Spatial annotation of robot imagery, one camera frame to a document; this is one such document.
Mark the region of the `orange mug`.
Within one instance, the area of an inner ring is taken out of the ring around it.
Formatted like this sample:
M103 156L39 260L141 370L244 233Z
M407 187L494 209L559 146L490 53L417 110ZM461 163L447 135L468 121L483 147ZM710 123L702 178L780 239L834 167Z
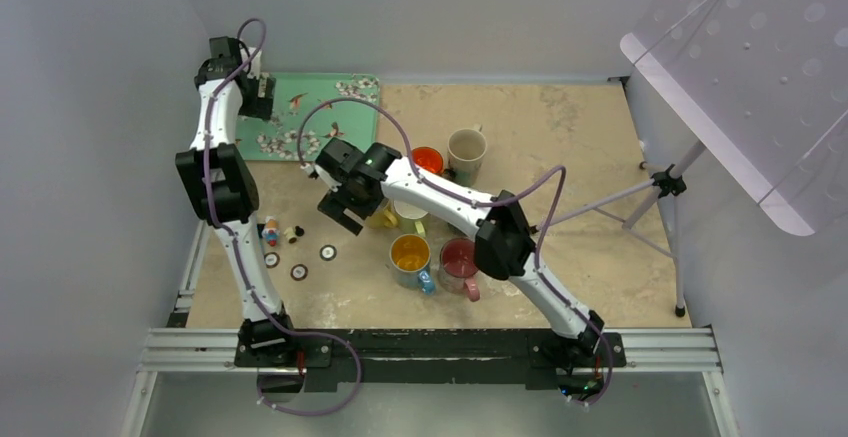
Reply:
M441 175L444 171L444 159L441 153L432 147L414 148L411 151L411 158L416 166L434 175Z

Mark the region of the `light green mug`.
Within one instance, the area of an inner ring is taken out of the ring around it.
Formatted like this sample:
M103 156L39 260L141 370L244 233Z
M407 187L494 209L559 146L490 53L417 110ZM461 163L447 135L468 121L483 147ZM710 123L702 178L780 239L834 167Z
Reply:
M398 220L398 228L403 234L427 236L426 220L428 212L409 203L394 200L392 209Z

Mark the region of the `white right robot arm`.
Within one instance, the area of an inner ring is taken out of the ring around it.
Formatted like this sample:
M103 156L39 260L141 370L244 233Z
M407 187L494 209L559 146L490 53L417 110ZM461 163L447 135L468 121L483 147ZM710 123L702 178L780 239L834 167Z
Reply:
M584 364L599 353L603 320L544 262L542 239L531 235L517 196L460 186L380 143L362 152L333 138L302 169L328 187L319 211L353 234L384 200L409 203L452 225L474 242L474 263L482 273L511 282L546 317L569 361Z

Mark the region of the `pink ghost mug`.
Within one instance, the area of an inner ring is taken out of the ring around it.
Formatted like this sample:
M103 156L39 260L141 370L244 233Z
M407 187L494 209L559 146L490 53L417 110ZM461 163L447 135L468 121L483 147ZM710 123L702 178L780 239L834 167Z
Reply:
M439 255L439 282L448 292L463 295L470 302L478 302L481 298L474 251L473 241L455 238L443 245Z

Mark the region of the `yellow mug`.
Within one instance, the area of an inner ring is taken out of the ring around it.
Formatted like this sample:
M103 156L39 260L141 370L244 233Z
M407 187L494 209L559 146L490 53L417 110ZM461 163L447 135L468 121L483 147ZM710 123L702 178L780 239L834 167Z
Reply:
M398 226L398 218L393 213L391 201L385 199L374 213L365 220L366 225L372 229L393 229Z

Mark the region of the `blue handled mug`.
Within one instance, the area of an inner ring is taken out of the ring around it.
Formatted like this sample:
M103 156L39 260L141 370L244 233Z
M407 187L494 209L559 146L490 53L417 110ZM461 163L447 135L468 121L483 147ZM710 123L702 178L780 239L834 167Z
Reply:
M427 241L414 234L397 237L389 250L392 275L402 287L433 295L436 284L431 276L431 250Z

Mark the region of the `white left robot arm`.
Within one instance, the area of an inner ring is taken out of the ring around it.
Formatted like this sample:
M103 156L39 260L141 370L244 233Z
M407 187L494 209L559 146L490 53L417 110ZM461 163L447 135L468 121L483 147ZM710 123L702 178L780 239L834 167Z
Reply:
M259 49L235 37L212 38L209 48L194 78L198 127L175 165L195 214L213 228L229 259L242 302L241 350L259 350L272 365L284 366L297 356L298 339L268 274L259 193L236 144L239 118L270 119L275 80L261 72Z

